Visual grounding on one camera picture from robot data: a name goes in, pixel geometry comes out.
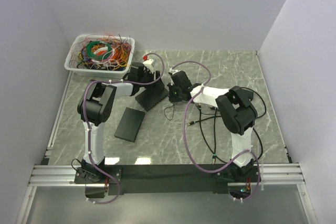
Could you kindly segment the black network switch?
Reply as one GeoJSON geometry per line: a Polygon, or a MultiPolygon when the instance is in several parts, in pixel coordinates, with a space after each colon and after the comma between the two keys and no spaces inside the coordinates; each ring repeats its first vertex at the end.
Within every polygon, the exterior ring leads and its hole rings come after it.
{"type": "Polygon", "coordinates": [[[146,112],[148,112],[163,101],[168,94],[169,91],[165,88],[165,85],[159,83],[151,88],[146,88],[135,97],[135,100],[146,112]]]}
{"type": "Polygon", "coordinates": [[[145,117],[145,112],[132,108],[126,108],[114,137],[134,143],[145,117]]]}

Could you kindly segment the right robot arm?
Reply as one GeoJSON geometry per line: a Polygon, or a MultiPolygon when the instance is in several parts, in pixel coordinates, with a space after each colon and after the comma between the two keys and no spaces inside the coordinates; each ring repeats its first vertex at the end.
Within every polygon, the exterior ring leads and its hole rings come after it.
{"type": "Polygon", "coordinates": [[[169,99],[172,102],[187,102],[190,104],[204,104],[216,108],[222,117],[225,127],[232,136],[232,157],[222,168],[208,170],[202,168],[193,159],[186,139],[186,114],[183,116],[183,140],[187,154],[192,163],[199,170],[223,177],[228,182],[242,182],[253,171],[253,158],[257,161],[255,154],[251,153],[251,134],[255,125],[258,113],[251,103],[252,97],[239,86],[230,89],[208,87],[206,84],[191,84],[184,71],[170,70],[169,75],[172,82],[168,84],[169,99]]]}

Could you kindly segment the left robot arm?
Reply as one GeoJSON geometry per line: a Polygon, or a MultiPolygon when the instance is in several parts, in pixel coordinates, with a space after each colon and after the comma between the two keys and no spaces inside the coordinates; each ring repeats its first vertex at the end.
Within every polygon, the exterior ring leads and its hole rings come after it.
{"type": "Polygon", "coordinates": [[[132,63],[130,71],[118,81],[92,80],[85,89],[77,112],[85,128],[86,150],[81,164],[82,172],[94,183],[104,180],[107,175],[103,151],[103,134],[114,100],[120,97],[135,97],[142,111],[127,108],[116,131],[117,137],[134,141],[144,118],[168,96],[161,80],[162,72],[156,70],[154,59],[132,63]]]}

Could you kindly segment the aluminium rail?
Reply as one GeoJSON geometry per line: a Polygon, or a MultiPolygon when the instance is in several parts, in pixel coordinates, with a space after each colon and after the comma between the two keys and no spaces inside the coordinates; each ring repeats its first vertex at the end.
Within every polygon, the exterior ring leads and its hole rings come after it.
{"type": "MultiPolygon", "coordinates": [[[[261,164],[261,182],[265,185],[302,185],[304,179],[301,167],[291,164],[261,164]]],[[[71,166],[36,165],[28,185],[38,186],[75,186],[75,170],[71,166]]]]}

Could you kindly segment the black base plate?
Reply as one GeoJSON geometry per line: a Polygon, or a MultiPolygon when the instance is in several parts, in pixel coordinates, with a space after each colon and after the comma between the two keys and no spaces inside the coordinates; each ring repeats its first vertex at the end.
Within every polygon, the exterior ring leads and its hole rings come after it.
{"type": "Polygon", "coordinates": [[[230,183],[256,183],[256,166],[238,168],[234,164],[215,173],[204,173],[191,164],[107,165],[103,169],[120,183],[122,194],[197,193],[227,194],[230,183]]]}

